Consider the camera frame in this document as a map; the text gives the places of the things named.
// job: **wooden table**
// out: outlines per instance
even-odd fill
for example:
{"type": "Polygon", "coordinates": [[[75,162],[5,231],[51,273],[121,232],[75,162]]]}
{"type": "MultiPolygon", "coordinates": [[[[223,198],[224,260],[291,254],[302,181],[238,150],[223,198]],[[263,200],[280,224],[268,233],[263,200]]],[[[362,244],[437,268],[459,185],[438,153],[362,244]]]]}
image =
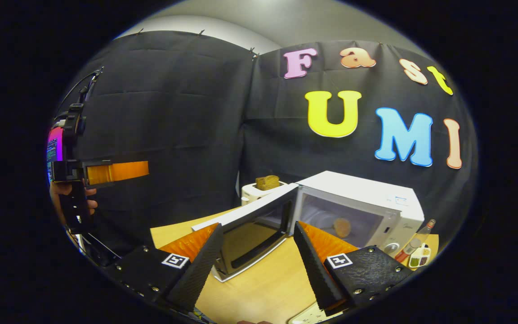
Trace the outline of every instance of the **wooden table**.
{"type": "MultiPolygon", "coordinates": [[[[228,212],[152,228],[153,243],[160,248],[191,233],[191,226],[228,212]]],[[[436,255],[438,235],[430,235],[426,243],[436,255]]],[[[315,295],[301,255],[289,237],[261,261],[224,283],[209,275],[195,307],[218,324],[240,320],[285,324],[313,303],[315,295]]]]}

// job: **colorful foam letter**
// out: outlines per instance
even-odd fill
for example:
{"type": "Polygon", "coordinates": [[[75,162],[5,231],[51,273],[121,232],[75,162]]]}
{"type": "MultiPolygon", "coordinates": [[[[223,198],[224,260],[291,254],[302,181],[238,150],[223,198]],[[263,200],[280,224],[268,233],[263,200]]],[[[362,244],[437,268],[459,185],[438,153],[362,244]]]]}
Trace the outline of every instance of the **colorful foam letter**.
{"type": "Polygon", "coordinates": [[[437,82],[439,83],[439,86],[445,91],[447,92],[450,96],[453,95],[453,90],[451,90],[447,84],[445,83],[445,76],[442,75],[439,71],[437,71],[437,68],[435,68],[434,66],[430,66],[427,68],[427,70],[431,71],[431,73],[433,73],[433,75],[435,76],[435,78],[437,79],[437,82]]]}
{"type": "Polygon", "coordinates": [[[345,137],[357,128],[358,110],[357,100],[361,93],[357,91],[341,91],[337,94],[343,99],[345,117],[340,124],[331,124],[327,120],[327,100],[331,98],[331,92],[311,91],[305,94],[309,102],[308,123],[312,131],[325,137],[345,137]]]}
{"type": "Polygon", "coordinates": [[[376,150],[376,158],[387,161],[395,160],[396,154],[393,150],[393,142],[395,142],[401,161],[407,160],[413,146],[415,146],[415,152],[411,155],[411,163],[422,167],[430,167],[433,164],[431,158],[431,125],[433,125],[433,118],[425,115],[425,113],[417,113],[413,117],[411,127],[407,130],[405,122],[397,110],[379,108],[375,113],[383,123],[381,148],[376,150]]]}
{"type": "Polygon", "coordinates": [[[286,79],[299,78],[307,75],[307,71],[303,71],[301,66],[305,68],[311,67],[311,57],[317,55],[315,49],[302,49],[300,51],[289,52],[283,54],[287,58],[287,73],[285,74],[286,79]]]}
{"type": "Polygon", "coordinates": [[[442,121],[449,131],[449,157],[447,165],[449,168],[460,169],[463,165],[461,161],[461,149],[459,146],[459,123],[453,119],[446,118],[442,121]]]}
{"type": "Polygon", "coordinates": [[[341,65],[346,68],[358,68],[359,66],[370,68],[377,64],[377,61],[372,59],[365,49],[360,49],[358,47],[344,49],[339,52],[339,54],[343,57],[341,59],[341,65]]]}
{"type": "Polygon", "coordinates": [[[423,73],[419,72],[421,71],[421,68],[419,68],[417,64],[404,58],[400,59],[399,63],[403,66],[403,68],[405,68],[405,74],[407,74],[409,79],[420,84],[427,84],[427,78],[423,75],[423,73]]]}

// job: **blue letter m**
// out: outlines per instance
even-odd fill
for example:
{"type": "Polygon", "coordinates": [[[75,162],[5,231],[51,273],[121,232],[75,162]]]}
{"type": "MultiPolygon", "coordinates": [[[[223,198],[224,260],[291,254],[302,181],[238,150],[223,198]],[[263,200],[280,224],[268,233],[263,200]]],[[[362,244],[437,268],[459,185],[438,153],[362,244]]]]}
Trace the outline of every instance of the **blue letter m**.
{"type": "Polygon", "coordinates": [[[376,114],[383,122],[381,148],[376,150],[375,157],[379,160],[395,160],[393,142],[397,145],[401,161],[407,160],[413,146],[415,153],[411,155],[411,163],[416,166],[430,167],[431,158],[431,125],[433,118],[425,113],[418,113],[413,117],[411,127],[407,130],[403,118],[393,108],[379,108],[376,114]]]}

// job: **yellow letter u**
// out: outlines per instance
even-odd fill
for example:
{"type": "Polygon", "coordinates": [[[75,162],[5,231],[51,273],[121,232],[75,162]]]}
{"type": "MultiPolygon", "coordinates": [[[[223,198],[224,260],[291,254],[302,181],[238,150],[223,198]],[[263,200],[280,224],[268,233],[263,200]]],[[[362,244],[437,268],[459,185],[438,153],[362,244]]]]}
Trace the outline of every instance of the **yellow letter u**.
{"type": "Polygon", "coordinates": [[[331,124],[327,119],[327,100],[331,98],[331,92],[311,91],[305,94],[305,99],[309,102],[309,127],[321,136],[345,137],[353,133],[357,128],[357,100],[361,98],[361,93],[357,91],[341,91],[337,96],[343,99],[345,117],[342,123],[331,124]]]}

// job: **white microwave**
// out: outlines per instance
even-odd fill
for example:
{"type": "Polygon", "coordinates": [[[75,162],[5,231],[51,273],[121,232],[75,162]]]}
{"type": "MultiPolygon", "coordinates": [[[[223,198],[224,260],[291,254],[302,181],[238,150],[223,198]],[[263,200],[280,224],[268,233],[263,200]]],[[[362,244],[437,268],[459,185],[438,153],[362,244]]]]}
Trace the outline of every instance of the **white microwave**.
{"type": "Polygon", "coordinates": [[[338,218],[347,220],[351,228],[342,240],[357,248],[377,246],[390,256],[424,221],[413,189],[325,171],[272,189],[261,199],[192,229],[222,224],[224,242],[212,274],[224,282],[292,236],[296,221],[338,236],[333,226],[338,218]]]}

